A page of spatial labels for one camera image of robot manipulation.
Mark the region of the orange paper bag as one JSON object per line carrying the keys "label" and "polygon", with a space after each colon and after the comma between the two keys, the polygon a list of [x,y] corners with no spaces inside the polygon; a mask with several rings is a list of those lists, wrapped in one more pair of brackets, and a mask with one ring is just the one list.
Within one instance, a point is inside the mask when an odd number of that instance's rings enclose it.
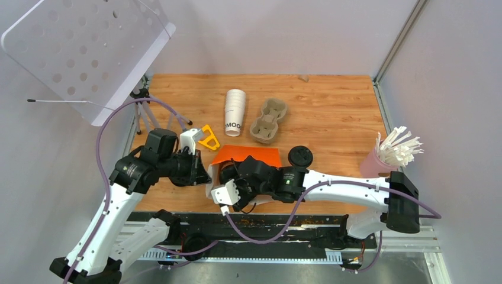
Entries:
{"label": "orange paper bag", "polygon": [[245,159],[256,159],[267,164],[267,193],[264,195],[258,195],[254,199],[257,203],[251,205],[260,205],[272,202],[272,195],[275,193],[280,181],[279,174],[281,159],[279,157],[279,150],[270,147],[234,145],[223,146],[221,150],[217,152],[215,158],[209,164],[207,169],[208,174],[212,178],[212,182],[205,186],[205,194],[207,198],[212,199],[210,194],[212,189],[226,183],[220,181],[220,172],[223,166],[228,163],[230,159],[235,159],[238,162],[242,162]]}

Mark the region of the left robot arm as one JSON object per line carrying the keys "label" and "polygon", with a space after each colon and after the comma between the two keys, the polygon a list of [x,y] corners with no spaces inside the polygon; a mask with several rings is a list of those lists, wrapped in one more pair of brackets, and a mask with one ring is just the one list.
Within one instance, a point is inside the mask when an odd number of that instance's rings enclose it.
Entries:
{"label": "left robot arm", "polygon": [[192,128],[177,135],[156,128],[145,145],[121,158],[108,180],[106,195],[91,224],[74,249],[52,261],[50,271],[71,283],[119,283],[123,273],[146,251],[181,238],[181,220],[164,209],[126,240],[116,243],[131,212],[151,186],[169,178],[176,186],[211,182],[196,148],[203,137]]}

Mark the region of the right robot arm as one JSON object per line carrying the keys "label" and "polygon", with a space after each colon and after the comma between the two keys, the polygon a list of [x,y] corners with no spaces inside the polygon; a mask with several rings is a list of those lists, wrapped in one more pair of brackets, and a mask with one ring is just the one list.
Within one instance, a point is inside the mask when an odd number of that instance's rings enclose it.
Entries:
{"label": "right robot arm", "polygon": [[367,179],[344,177],[299,166],[275,167],[252,156],[228,166],[227,171],[227,181],[208,191],[214,203],[222,207],[223,215],[229,213],[230,206],[240,210],[258,203],[260,196],[293,203],[296,208],[302,201],[332,201],[367,208],[348,215],[338,230],[338,239],[346,247],[384,228],[405,234],[420,231],[419,192],[402,172]]}

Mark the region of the black coffee cup lid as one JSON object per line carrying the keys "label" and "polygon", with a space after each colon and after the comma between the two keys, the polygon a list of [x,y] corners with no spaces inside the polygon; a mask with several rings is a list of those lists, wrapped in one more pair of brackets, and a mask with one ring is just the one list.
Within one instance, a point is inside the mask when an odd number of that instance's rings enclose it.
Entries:
{"label": "black coffee cup lid", "polygon": [[292,166],[308,168],[313,163],[313,153],[306,146],[295,146],[288,153]]}

